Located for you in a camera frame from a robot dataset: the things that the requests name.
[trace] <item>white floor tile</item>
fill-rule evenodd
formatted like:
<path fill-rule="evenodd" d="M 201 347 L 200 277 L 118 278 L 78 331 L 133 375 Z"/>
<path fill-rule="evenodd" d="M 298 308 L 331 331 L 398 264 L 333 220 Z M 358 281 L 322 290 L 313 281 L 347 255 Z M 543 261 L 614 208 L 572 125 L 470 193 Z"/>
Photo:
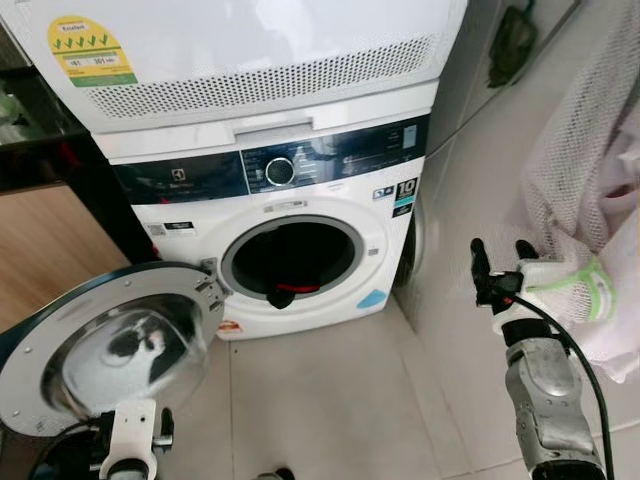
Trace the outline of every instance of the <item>white floor tile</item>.
<path fill-rule="evenodd" d="M 433 360 L 396 309 L 395 304 L 387 307 L 387 325 L 413 384 L 440 474 L 448 478 L 470 472 L 469 455 L 436 379 Z"/>
<path fill-rule="evenodd" d="M 385 314 L 232 345 L 234 479 L 439 477 Z"/>
<path fill-rule="evenodd" d="M 158 454 L 161 479 L 233 478 L 229 344 L 214 340 L 209 359 L 210 370 L 200 388 L 174 412 L 174 447 L 164 455 Z"/>
<path fill-rule="evenodd" d="M 530 478 L 522 460 L 516 460 L 477 472 L 475 480 L 530 480 Z"/>
<path fill-rule="evenodd" d="M 446 480 L 478 480 L 475 473 L 465 473 L 455 477 L 446 477 Z"/>
<path fill-rule="evenodd" d="M 611 441 L 616 480 L 637 480 L 640 478 L 640 462 L 638 462 L 640 426 L 614 432 Z M 603 460 L 602 439 L 599 438 L 596 443 L 600 458 Z"/>

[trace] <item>control panel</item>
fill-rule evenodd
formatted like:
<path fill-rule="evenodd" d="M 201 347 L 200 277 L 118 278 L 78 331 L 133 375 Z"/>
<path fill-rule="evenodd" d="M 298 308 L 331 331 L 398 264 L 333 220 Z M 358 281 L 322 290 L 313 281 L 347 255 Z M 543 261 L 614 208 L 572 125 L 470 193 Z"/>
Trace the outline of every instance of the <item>control panel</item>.
<path fill-rule="evenodd" d="M 414 160 L 425 154 L 428 126 L 425 115 L 279 145 L 114 169 L 134 205 L 215 200 L 331 182 Z"/>
<path fill-rule="evenodd" d="M 251 193 L 330 182 L 419 158 L 427 115 L 353 132 L 242 151 Z"/>

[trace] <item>wall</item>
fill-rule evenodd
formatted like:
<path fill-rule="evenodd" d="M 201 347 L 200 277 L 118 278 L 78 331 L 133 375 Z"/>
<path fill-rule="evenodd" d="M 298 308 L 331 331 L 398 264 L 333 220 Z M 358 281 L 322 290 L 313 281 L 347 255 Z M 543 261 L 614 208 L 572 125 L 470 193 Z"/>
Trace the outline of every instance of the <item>wall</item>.
<path fill-rule="evenodd" d="M 603 37 L 615 0 L 585 2 L 543 58 L 517 85 L 483 111 L 449 148 L 430 159 L 421 185 L 426 248 L 422 266 L 398 300 L 432 359 L 453 414 L 468 470 L 465 480 L 527 478 L 514 435 L 513 406 L 504 388 L 504 345 L 491 330 L 491 314 L 477 309 L 469 242 L 485 240 L 496 269 L 512 268 L 513 245 L 526 232 L 503 219 L 518 194 L 528 152 L 580 66 Z M 570 1 L 538 1 L 541 36 Z M 485 87 L 486 51 L 504 11 L 499 0 L 470 1 L 432 115 L 433 148 L 491 94 Z M 640 439 L 640 385 L 604 381 L 614 435 L 618 478 L 638 478 L 632 439 Z M 597 411 L 585 385 L 585 413 L 595 431 Z"/>

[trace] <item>dryer vent grille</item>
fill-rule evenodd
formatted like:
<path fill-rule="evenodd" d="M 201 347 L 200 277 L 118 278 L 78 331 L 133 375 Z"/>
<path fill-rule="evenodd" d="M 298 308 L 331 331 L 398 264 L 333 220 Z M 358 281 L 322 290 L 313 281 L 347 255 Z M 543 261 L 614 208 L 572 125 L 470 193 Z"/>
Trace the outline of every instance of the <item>dryer vent grille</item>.
<path fill-rule="evenodd" d="M 264 104 L 336 91 L 428 68 L 436 39 L 423 36 L 312 62 L 186 81 L 87 89 L 110 118 L 144 118 Z"/>

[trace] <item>wooden cabinet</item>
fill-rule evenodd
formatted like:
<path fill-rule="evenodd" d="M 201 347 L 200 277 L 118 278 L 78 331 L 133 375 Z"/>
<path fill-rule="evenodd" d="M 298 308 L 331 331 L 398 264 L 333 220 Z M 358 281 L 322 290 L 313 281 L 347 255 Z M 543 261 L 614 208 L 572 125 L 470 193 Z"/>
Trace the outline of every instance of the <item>wooden cabinet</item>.
<path fill-rule="evenodd" d="M 0 196 L 0 333 L 128 264 L 68 186 Z"/>

